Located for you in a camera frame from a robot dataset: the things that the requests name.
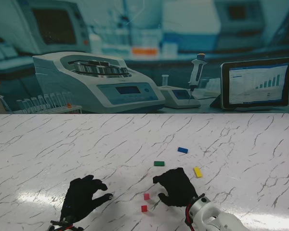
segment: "red cable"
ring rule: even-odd
[[[72,228],[72,227],[73,227],[73,225],[71,225],[71,226],[69,226],[69,227],[66,227],[65,230],[68,230],[68,229],[70,229],[70,228]]]
[[[191,224],[191,222],[190,222],[190,217],[189,217],[189,214],[188,214],[190,207],[191,207],[191,204],[189,204],[189,205],[186,207],[186,213],[185,213],[185,215],[186,215],[187,223],[189,224],[189,228],[191,229],[191,231],[195,231],[194,228],[193,228],[193,226],[192,226],[192,224]]]

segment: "tablet screen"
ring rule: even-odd
[[[229,69],[229,104],[282,101],[289,63]]]

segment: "yellow block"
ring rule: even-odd
[[[196,173],[197,178],[202,177],[201,171],[200,171],[200,169],[198,167],[195,167],[194,171]]]

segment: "white robotic arm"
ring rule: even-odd
[[[199,198],[187,211],[199,231],[249,231],[234,215],[215,207],[207,197]]]

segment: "control panel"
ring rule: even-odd
[[[158,100],[148,83],[120,83],[97,85],[113,105]]]

